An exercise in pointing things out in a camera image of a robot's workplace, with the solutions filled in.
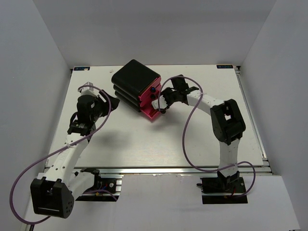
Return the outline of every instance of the white table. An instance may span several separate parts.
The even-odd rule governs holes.
[[[243,100],[234,69],[217,69],[216,65],[158,65],[149,66],[159,73],[162,82],[183,74],[195,79],[204,92],[222,99],[235,99],[240,107],[246,131],[239,145],[238,161],[263,165],[262,153]],[[92,66],[89,71],[73,71],[64,107],[51,151],[63,146],[69,119],[77,110],[80,94],[77,88],[86,82],[104,89],[114,96],[112,75],[120,66]],[[124,102],[111,113],[105,126],[97,132],[85,149],[76,167],[186,167],[181,136],[192,107],[175,103],[167,113],[150,122]],[[212,130],[210,116],[195,111],[186,133],[186,150],[191,161],[198,166],[218,166],[219,144]],[[47,163],[50,167],[55,156]]]
[[[252,177],[244,177],[246,185]],[[198,176],[127,175],[117,202],[75,202],[67,219],[50,218],[35,231],[289,231],[299,229],[278,176],[257,177],[248,204],[203,205]],[[39,220],[32,202],[26,219]]]

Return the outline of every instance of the black sticker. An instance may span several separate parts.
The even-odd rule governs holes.
[[[89,71],[90,67],[89,66],[78,66],[74,67],[74,71]]]
[[[216,65],[217,69],[233,69],[233,65]]]

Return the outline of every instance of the white backdrop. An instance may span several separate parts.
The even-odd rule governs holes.
[[[241,65],[275,0],[34,0],[69,67]]]
[[[270,165],[308,230],[308,2],[279,0],[242,66]]]
[[[19,231],[10,189],[23,169],[47,155],[70,72],[32,0],[0,5],[0,230]],[[22,217],[43,166],[29,170],[16,187],[14,205]]]

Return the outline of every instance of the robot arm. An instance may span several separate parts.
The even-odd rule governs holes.
[[[105,102],[94,94],[93,88],[84,87],[80,90],[77,112],[70,120],[69,129],[64,145],[68,148],[59,153],[54,164],[41,179],[34,179],[31,183],[31,197],[33,209],[36,214],[67,218],[73,209],[74,201],[85,190],[97,187],[97,171],[80,172],[72,180],[71,174],[83,150],[87,147],[91,137],[76,145],[81,137],[90,135],[95,129],[95,122],[108,114],[109,103],[104,94]],[[111,110],[115,110],[119,99],[109,96]]]
[[[189,106],[197,105],[202,94],[198,88],[189,88],[185,79],[180,77],[171,81],[173,88],[166,88],[161,92],[159,99],[152,101],[154,109],[158,109],[158,100],[162,113],[165,113],[166,109],[175,102],[182,102]],[[213,132],[220,146],[219,168],[235,164],[218,172],[218,178],[226,189],[239,178],[236,164],[238,145],[246,128],[243,117],[235,100],[223,101],[207,94],[203,94],[197,108],[211,116]]]

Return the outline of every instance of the purple cable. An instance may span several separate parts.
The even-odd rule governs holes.
[[[83,194],[102,193],[102,192],[111,195],[114,198],[114,200],[117,201],[117,198],[111,192],[104,190],[104,189],[88,191],[88,192],[84,192]]]
[[[233,167],[233,166],[236,166],[236,164],[232,164],[232,165],[228,165],[228,166],[225,166],[225,167],[221,167],[221,168],[217,168],[217,169],[214,169],[214,170],[205,170],[205,169],[202,169],[202,168],[199,168],[197,166],[195,166],[188,158],[187,156],[187,153],[186,153],[186,149],[185,149],[185,134],[186,134],[186,130],[187,130],[187,127],[188,127],[188,123],[193,115],[193,113],[195,112],[195,110],[197,109],[199,103],[201,102],[202,100],[202,97],[203,97],[203,89],[202,87],[200,86],[199,83],[197,83],[195,80],[193,80],[192,78],[189,78],[189,77],[184,77],[184,76],[174,76],[174,77],[170,77],[169,79],[167,79],[163,84],[162,84],[162,87],[161,87],[161,90],[159,91],[158,93],[158,111],[160,111],[160,103],[159,103],[159,98],[160,98],[160,95],[161,95],[161,91],[164,87],[164,85],[171,79],[173,78],[185,78],[185,79],[188,79],[190,81],[192,81],[193,83],[195,83],[198,88],[200,89],[200,92],[201,92],[201,95],[200,95],[200,98],[198,100],[198,102],[196,103],[196,105],[193,107],[192,111],[190,112],[188,118],[187,118],[187,121],[185,123],[185,126],[184,126],[184,130],[183,130],[183,135],[182,135],[182,148],[183,148],[183,153],[184,153],[184,156],[185,156],[185,159],[187,160],[187,162],[195,169],[199,170],[199,171],[202,171],[202,172],[207,172],[207,173],[213,173],[213,172],[217,172],[217,171],[221,171],[221,170],[224,170],[224,169],[227,169],[227,168],[230,168],[230,167]],[[240,163],[238,163],[237,165],[241,165],[241,164],[249,164],[251,166],[251,168],[253,169],[253,172],[254,172],[254,178],[253,178],[253,181],[249,187],[249,189],[244,192],[243,194],[237,196],[237,197],[241,197],[241,196],[244,196],[246,195],[247,193],[249,193],[249,191],[252,189],[252,187],[254,186],[255,184],[255,181],[256,181],[256,170],[255,170],[255,167],[248,161],[242,161]]]
[[[50,218],[50,217],[45,217],[44,219],[39,220],[39,221],[27,221],[27,220],[23,219],[21,216],[18,215],[18,213],[16,212],[16,210],[15,210],[15,208],[14,208],[14,204],[13,204],[13,194],[14,194],[15,187],[16,187],[18,181],[20,180],[20,178],[21,178],[29,169],[31,169],[33,166],[37,165],[38,163],[40,163],[40,162],[46,160],[47,158],[49,158],[49,157],[51,157],[51,156],[53,156],[53,155],[56,155],[57,153],[63,152],[64,150],[68,149],[69,146],[74,146],[74,145],[80,143],[81,141],[83,141],[83,140],[85,140],[85,139],[91,137],[94,133],[96,133],[98,130],[100,130],[100,129],[103,127],[103,125],[106,123],[106,121],[107,121],[107,119],[108,119],[108,117],[109,117],[109,115],[110,115],[110,113],[111,113],[111,102],[110,102],[110,99],[109,99],[108,95],[107,95],[103,90],[99,89],[98,87],[90,86],[90,85],[83,85],[83,86],[79,87],[78,90],[81,89],[81,88],[84,88],[84,87],[91,87],[91,88],[94,88],[94,89],[98,90],[99,92],[101,92],[102,94],[104,94],[104,96],[106,96],[107,101],[108,101],[108,104],[109,104],[109,111],[108,111],[108,114],[107,114],[105,120],[102,122],[102,124],[101,124],[96,130],[94,130],[92,133],[90,133],[89,135],[84,136],[84,137],[82,137],[81,139],[79,139],[79,140],[77,140],[77,141],[75,141],[75,142],[73,142],[73,143],[71,143],[71,144],[69,144],[69,145],[67,145],[67,146],[64,146],[64,147],[60,148],[59,150],[54,151],[53,153],[51,153],[51,154],[49,154],[49,155],[47,155],[47,156],[45,156],[45,157],[43,157],[43,158],[37,160],[36,162],[34,162],[34,163],[32,163],[31,165],[29,165],[25,170],[23,170],[23,171],[18,175],[18,177],[17,177],[16,180],[14,181],[13,186],[12,186],[11,191],[10,191],[10,207],[11,207],[11,211],[13,212],[14,216],[15,216],[18,220],[20,220],[22,223],[25,223],[25,224],[28,224],[28,225],[36,225],[36,224],[40,224],[40,223],[46,221],[46,220],[47,220],[48,218]]]

